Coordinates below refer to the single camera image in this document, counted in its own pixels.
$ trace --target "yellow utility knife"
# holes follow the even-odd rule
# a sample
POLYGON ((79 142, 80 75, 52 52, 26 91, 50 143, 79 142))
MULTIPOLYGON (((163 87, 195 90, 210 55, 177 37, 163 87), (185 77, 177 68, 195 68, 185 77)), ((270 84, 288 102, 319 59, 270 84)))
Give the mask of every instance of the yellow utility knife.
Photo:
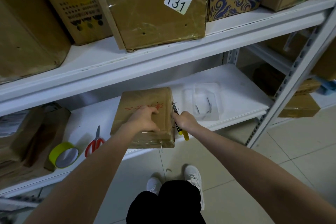
MULTIPOLYGON (((176 108, 174 102, 171 102, 171 104, 173 105, 173 110, 174 110, 174 112, 176 112, 177 114, 179 114, 179 113, 177 112, 177 108, 176 108)), ((188 141, 188 140, 189 140, 188 132, 185 131, 185 130, 183 130, 182 128, 180 128, 180 127, 176 124, 176 121, 175 121, 175 125, 176 125, 176 129, 177 129, 177 132, 179 133, 179 135, 181 135, 181 136, 183 135, 183 136, 184 136, 184 140, 188 141)))

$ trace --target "shoe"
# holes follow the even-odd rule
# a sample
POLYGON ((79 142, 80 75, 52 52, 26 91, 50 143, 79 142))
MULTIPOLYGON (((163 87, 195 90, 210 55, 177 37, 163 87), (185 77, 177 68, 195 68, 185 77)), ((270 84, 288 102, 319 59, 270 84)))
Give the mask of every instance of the shoe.
POLYGON ((159 191, 161 189, 162 183, 160 182, 160 180, 156 177, 151 177, 148 182, 147 182, 147 186, 146 189, 149 192, 153 192, 154 194, 159 195, 159 191))
POLYGON ((186 181, 190 182, 192 185, 196 186, 201 194, 201 207, 204 210, 204 197, 202 190, 202 179, 201 174, 198 169, 192 165, 186 166, 184 170, 184 178, 186 181))

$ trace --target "person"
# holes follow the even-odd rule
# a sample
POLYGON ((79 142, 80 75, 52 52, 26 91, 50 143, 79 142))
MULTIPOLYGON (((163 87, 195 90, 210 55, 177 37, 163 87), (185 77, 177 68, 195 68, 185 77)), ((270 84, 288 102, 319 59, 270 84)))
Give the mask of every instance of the person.
MULTIPOLYGON (((151 118, 157 113, 154 107, 135 112, 111 139, 55 186, 25 224, 93 223, 134 135, 159 131, 151 118)), ((202 127, 188 112, 172 115, 177 125, 198 139, 276 224, 336 223, 332 205, 268 158, 202 127)), ((152 192, 141 192, 136 197, 126 222, 205 223, 200 214, 200 174, 189 166, 185 175, 189 181, 169 181, 161 189, 157 180, 150 179, 148 189, 152 192)))

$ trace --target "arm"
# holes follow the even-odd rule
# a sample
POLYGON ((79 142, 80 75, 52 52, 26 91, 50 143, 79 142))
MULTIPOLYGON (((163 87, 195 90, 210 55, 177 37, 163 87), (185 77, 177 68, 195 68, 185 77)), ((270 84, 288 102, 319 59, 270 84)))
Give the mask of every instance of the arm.
POLYGON ((276 223, 336 223, 336 209, 263 155, 197 123, 188 112, 173 117, 197 138, 276 223))
POLYGON ((127 123, 78 165, 31 213, 25 224, 93 223, 107 189, 136 133, 159 131, 155 107, 135 112, 127 123))

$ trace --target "tape roll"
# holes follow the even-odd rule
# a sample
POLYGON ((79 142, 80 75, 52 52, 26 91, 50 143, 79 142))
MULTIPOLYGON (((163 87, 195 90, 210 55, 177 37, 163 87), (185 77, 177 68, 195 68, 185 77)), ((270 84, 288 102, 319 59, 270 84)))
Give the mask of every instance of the tape roll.
POLYGON ((57 168, 66 168, 75 162, 78 154, 78 149, 72 143, 63 142, 53 148, 49 160, 57 168))

